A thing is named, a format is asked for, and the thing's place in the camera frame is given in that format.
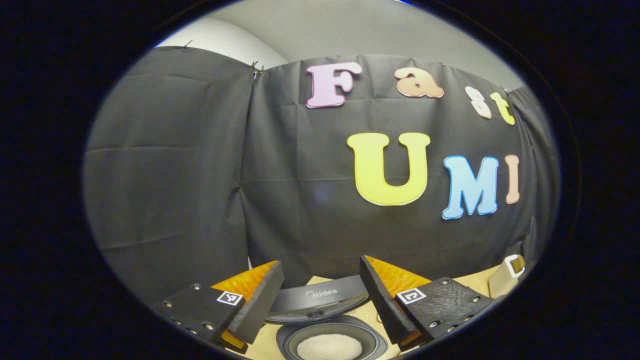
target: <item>pink letter f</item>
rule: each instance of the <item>pink letter f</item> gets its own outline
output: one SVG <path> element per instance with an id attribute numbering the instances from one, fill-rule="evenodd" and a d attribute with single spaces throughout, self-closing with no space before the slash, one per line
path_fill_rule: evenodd
<path id="1" fill-rule="evenodd" d="M 336 70 L 344 70 L 339 76 L 333 76 Z M 353 78 L 348 72 L 359 74 L 362 67 L 357 62 L 316 65 L 307 68 L 313 78 L 313 96 L 307 100 L 308 108 L 325 108 L 344 104 L 344 96 L 335 93 L 339 86 L 343 91 L 351 91 Z"/>

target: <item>blue letter m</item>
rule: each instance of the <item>blue letter m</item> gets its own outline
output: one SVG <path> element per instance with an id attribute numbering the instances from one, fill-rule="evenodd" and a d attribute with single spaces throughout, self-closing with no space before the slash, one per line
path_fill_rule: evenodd
<path id="1" fill-rule="evenodd" d="M 486 157 L 482 160 L 477 179 L 464 156 L 449 156 L 444 159 L 444 166 L 451 174 L 451 191 L 449 207 L 442 212 L 444 219 L 459 218 L 464 214 L 462 197 L 465 198 L 467 213 L 473 214 L 480 197 L 482 202 L 477 207 L 480 215 L 494 213 L 498 209 L 495 201 L 497 186 L 498 159 Z"/>

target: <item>black fabric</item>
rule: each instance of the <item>black fabric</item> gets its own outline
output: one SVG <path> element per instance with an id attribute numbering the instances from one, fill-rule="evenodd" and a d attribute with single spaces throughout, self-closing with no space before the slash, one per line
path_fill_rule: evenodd
<path id="1" fill-rule="evenodd" d="M 513 104 L 514 117 L 525 126 L 534 154 L 536 171 L 536 200 L 534 216 L 526 233 L 522 235 L 520 253 L 531 269 L 542 255 L 545 245 L 551 240 L 560 201 L 560 158 L 549 117 L 536 96 L 526 87 L 508 92 Z"/>
<path id="2" fill-rule="evenodd" d="M 363 71 L 353 75 L 354 86 L 345 94 L 346 103 L 307 108 L 312 77 L 306 68 L 347 61 L 358 62 Z M 431 73 L 444 96 L 430 99 L 400 94 L 394 72 L 403 67 Z M 466 86 L 484 94 L 493 114 L 490 120 L 475 112 Z M 520 118 L 514 126 L 508 125 L 489 98 L 494 92 L 510 103 L 513 114 L 514 106 L 498 85 L 412 58 L 334 56 L 266 70 L 256 79 L 252 93 L 241 175 L 252 263 L 281 259 L 285 287 L 301 286 L 312 275 L 357 274 L 358 257 L 363 254 L 432 279 L 498 265 L 505 250 L 522 241 L 537 211 L 553 213 L 553 193 L 538 190 L 539 182 L 557 181 L 547 177 L 554 174 L 539 174 L 536 169 L 538 162 L 554 161 L 546 153 L 534 155 L 534 147 L 548 138 L 545 134 L 531 136 L 536 142 L 532 143 L 529 137 L 539 126 Z M 527 113 L 525 119 L 544 121 L 537 113 Z M 390 138 L 384 164 L 391 185 L 408 179 L 407 152 L 398 136 L 420 132 L 431 138 L 426 148 L 428 184 L 421 198 L 405 206 L 377 206 L 358 194 L 353 150 L 346 140 L 366 132 Z M 504 157 L 509 154 L 520 159 L 520 200 L 512 205 L 505 203 L 508 168 Z M 451 184 L 443 161 L 452 155 L 466 157 L 475 175 L 484 157 L 500 161 L 495 213 L 442 218 Z"/>
<path id="3" fill-rule="evenodd" d="M 237 189 L 248 67 L 155 48 L 97 115 L 84 157 L 88 220 L 112 269 L 147 304 L 246 270 Z"/>
<path id="4" fill-rule="evenodd" d="M 356 61 L 363 71 L 346 103 L 309 109 L 311 65 Z M 527 264 L 543 248 L 557 208 L 559 169 L 534 97 L 439 63 L 386 55 L 297 61 L 253 79 L 249 66 L 200 49 L 155 48 L 106 99 L 88 142 L 84 194 L 99 247 L 120 278 L 148 303 L 192 282 L 215 283 L 282 261 L 283 288 L 313 276 L 358 273 L 367 254 L 430 279 L 498 265 L 514 249 Z M 394 72 L 417 67 L 445 93 L 411 98 Z M 492 111 L 480 117 L 465 93 L 478 89 Z M 516 118 L 510 126 L 490 94 Z M 405 206 L 360 196 L 347 138 L 390 138 L 385 177 L 408 180 L 398 136 L 425 133 L 428 184 Z M 519 157 L 520 200 L 506 204 L 508 168 Z M 475 175 L 498 159 L 498 209 L 445 220 L 448 156 L 464 156 Z"/>

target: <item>white plastic object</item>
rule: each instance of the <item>white plastic object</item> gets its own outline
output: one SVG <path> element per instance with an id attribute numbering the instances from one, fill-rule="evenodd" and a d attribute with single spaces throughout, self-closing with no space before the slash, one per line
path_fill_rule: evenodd
<path id="1" fill-rule="evenodd" d="M 496 299 L 499 296 L 507 294 L 518 284 L 518 278 L 524 273 L 525 267 L 523 266 L 519 272 L 515 272 L 513 269 L 512 261 L 521 258 L 524 264 L 524 259 L 518 254 L 509 255 L 504 258 L 504 261 L 498 267 L 493 275 L 489 277 L 489 294 L 492 298 Z"/>

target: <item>wooden table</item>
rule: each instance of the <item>wooden table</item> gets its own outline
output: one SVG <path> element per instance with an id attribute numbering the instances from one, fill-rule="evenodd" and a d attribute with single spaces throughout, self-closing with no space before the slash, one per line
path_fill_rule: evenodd
<path id="1" fill-rule="evenodd" d="M 498 267 L 496 266 L 475 274 L 457 277 L 454 278 L 454 280 L 488 297 L 488 279 L 489 276 L 493 275 L 493 273 L 497 269 Z M 309 280 L 307 285 L 319 284 L 320 282 L 325 281 L 331 281 L 331 279 L 313 276 L 311 280 Z M 385 331 L 384 326 L 382 326 L 382 323 L 378 321 L 378 312 L 376 311 L 376 308 L 373 306 L 373 303 L 370 300 L 368 300 L 364 305 L 358 306 L 357 308 L 348 311 L 347 313 L 345 313 L 345 315 L 354 316 L 364 321 L 385 339 L 388 345 L 388 349 L 382 356 L 380 356 L 376 360 L 391 359 L 401 353 L 398 346 L 391 344 L 391 341 L 389 341 L 389 337 L 387 336 L 387 332 Z M 264 324 L 253 344 L 249 344 L 246 354 L 244 355 L 230 349 L 227 350 L 253 360 L 286 360 L 280 352 L 280 349 L 278 348 L 278 344 L 276 342 L 276 333 L 281 326 L 283 325 L 273 323 Z M 415 348 L 404 351 L 402 352 L 402 354 L 412 351 Z"/>

